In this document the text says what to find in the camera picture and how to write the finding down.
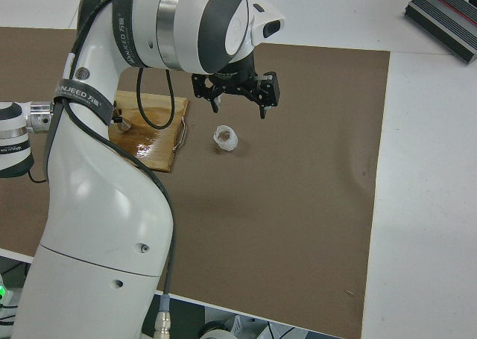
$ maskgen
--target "red wire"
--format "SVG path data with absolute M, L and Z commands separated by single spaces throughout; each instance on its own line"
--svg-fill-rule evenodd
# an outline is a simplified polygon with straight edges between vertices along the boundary
M 456 13 L 458 13 L 459 15 L 461 15 L 462 17 L 464 17 L 468 22 L 474 24 L 475 26 L 477 26 L 477 22 L 474 21 L 473 19 L 471 19 L 470 17 L 468 17 L 465 13 L 462 13 L 461 11 L 457 10 L 455 7 L 453 7 L 451 4 L 449 4 L 447 1 L 445 0 L 439 0 L 440 2 L 442 2 L 443 4 L 445 4 L 447 7 L 449 7 L 450 9 L 454 10 Z

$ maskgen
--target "metal handle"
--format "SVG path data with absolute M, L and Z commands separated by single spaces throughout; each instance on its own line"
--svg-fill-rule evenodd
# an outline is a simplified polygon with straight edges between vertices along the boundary
M 172 148 L 173 153 L 175 153 L 177 149 L 181 148 L 186 140 L 187 124 L 184 116 L 180 117 L 180 122 L 182 123 L 182 133 L 180 134 L 179 142 Z

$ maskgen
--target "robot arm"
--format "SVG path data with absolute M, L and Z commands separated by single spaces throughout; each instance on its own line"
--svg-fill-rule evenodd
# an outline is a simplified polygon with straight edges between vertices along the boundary
M 160 181 L 134 158 L 128 159 L 143 171 L 125 162 L 127 154 L 107 138 L 119 76 L 131 66 L 183 70 L 210 75 L 215 87 L 263 109 L 276 105 L 276 76 L 256 75 L 252 51 L 283 26 L 283 18 L 257 5 L 82 0 L 78 38 L 55 92 L 48 132 L 48 221 L 13 339 L 138 336 L 173 221 Z M 234 93 L 234 86 L 247 94 Z M 218 97 L 215 89 L 202 90 L 206 98 Z M 14 128 L 24 126 L 23 119 Z

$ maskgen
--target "brown table surface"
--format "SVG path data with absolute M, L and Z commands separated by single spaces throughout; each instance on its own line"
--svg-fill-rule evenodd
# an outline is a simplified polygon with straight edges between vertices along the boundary
M 0 28 L 0 101 L 48 101 L 74 31 Z M 189 134 L 170 174 L 176 210 L 172 293 L 343 338 L 360 338 L 388 52 L 261 45 L 257 72 L 276 71 L 279 106 L 259 118 L 244 98 L 219 114 L 193 97 Z M 120 89 L 134 90 L 127 70 Z M 164 71 L 143 92 L 168 94 Z M 219 151 L 220 124 L 238 148 Z M 32 136 L 42 177 L 44 136 Z M 0 180 L 0 248 L 32 256 L 48 213 L 48 185 Z

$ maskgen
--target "cable connector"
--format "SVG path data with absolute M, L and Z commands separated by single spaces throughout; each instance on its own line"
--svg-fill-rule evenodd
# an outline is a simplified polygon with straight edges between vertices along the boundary
M 154 339 L 170 339 L 171 338 L 171 314 L 168 311 L 160 311 L 157 313 L 156 332 Z

